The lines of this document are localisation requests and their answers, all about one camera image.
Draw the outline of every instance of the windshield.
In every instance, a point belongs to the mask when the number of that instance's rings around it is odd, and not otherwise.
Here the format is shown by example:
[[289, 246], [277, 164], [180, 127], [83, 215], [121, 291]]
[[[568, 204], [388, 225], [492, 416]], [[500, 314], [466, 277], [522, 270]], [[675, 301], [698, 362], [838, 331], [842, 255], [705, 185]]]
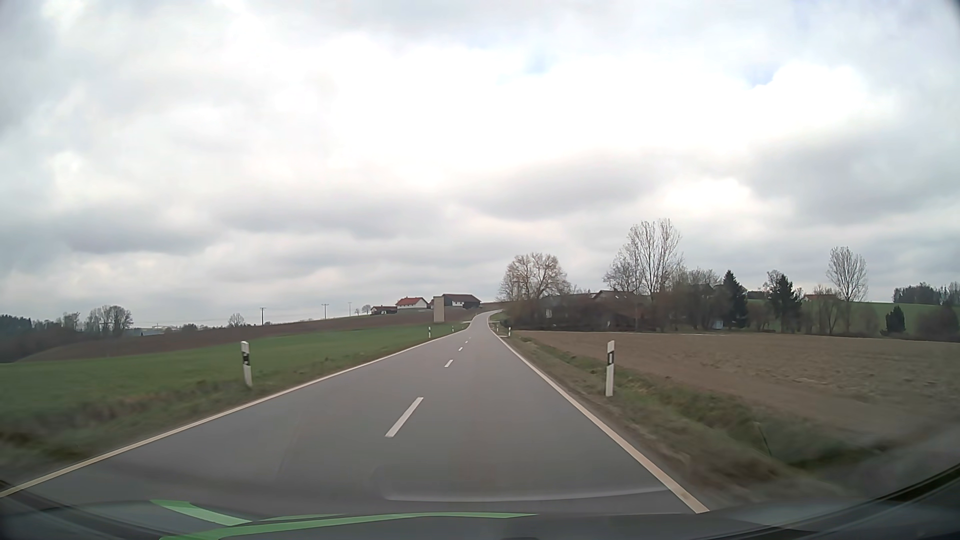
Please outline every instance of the windshield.
[[0, 518], [546, 538], [927, 497], [958, 16], [0, 2]]

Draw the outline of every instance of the bare tree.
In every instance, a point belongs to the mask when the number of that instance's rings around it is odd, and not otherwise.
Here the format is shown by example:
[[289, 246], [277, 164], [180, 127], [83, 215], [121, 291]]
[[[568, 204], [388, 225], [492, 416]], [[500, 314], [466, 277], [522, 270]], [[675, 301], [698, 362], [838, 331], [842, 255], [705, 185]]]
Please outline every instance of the bare tree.
[[80, 326], [80, 313], [74, 311], [73, 313], [64, 313], [62, 317], [58, 317], [57, 323], [60, 324], [60, 327], [68, 331], [79, 331], [81, 330]]
[[817, 285], [813, 287], [813, 305], [817, 310], [817, 330], [833, 335], [840, 314], [840, 299], [831, 287]]
[[833, 283], [837, 298], [844, 302], [844, 323], [849, 333], [851, 302], [867, 298], [867, 261], [849, 247], [835, 247], [830, 250], [827, 279]]
[[669, 219], [641, 221], [630, 228], [604, 282], [615, 290], [654, 295], [669, 285], [684, 262], [681, 234]]
[[102, 330], [101, 323], [102, 320], [100, 316], [100, 309], [95, 307], [94, 309], [91, 309], [90, 313], [86, 316], [86, 320], [84, 321], [84, 332], [100, 335]]
[[634, 225], [627, 233], [627, 242], [616, 252], [610, 269], [604, 275], [604, 283], [613, 290], [640, 294], [641, 285], [645, 281], [640, 259], [640, 227]]
[[507, 265], [497, 294], [499, 302], [537, 300], [568, 294], [572, 289], [556, 256], [545, 253], [517, 255]]
[[129, 309], [120, 306], [110, 306], [106, 314], [109, 316], [110, 327], [113, 330], [113, 336], [119, 337], [123, 332], [133, 326], [133, 314]]
[[678, 268], [670, 280], [670, 295], [676, 314], [695, 330], [707, 329], [712, 319], [723, 315], [722, 295], [714, 293], [721, 282], [716, 272], [696, 268]]

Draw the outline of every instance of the road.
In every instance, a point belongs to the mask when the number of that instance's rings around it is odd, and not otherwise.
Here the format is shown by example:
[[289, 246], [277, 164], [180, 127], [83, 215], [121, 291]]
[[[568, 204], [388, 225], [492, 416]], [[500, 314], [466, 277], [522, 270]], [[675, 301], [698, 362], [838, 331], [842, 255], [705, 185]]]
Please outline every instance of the road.
[[496, 337], [489, 316], [29, 492], [261, 516], [691, 512]]

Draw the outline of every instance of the farmhouse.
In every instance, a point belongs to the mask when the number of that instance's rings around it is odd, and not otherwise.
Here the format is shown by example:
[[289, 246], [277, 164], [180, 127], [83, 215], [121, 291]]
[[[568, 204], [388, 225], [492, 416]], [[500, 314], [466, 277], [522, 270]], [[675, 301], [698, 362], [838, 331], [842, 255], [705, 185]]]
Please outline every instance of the farmhouse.
[[[480, 307], [480, 299], [472, 294], [444, 294], [444, 306], [462, 307], [463, 309], [474, 309]], [[433, 301], [430, 301], [429, 307], [433, 308]]]
[[423, 300], [423, 297], [406, 297], [401, 298], [396, 301], [397, 309], [427, 309], [426, 300]]
[[370, 315], [386, 315], [396, 313], [396, 306], [374, 306], [370, 308]]

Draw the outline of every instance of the overcast sky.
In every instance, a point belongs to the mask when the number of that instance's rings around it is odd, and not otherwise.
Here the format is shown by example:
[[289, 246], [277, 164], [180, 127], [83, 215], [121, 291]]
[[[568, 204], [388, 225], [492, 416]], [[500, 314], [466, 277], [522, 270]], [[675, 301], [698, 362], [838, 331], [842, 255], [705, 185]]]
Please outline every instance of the overcast sky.
[[870, 298], [960, 279], [960, 18], [938, 2], [0, 1], [0, 311], [275, 321], [689, 266]]

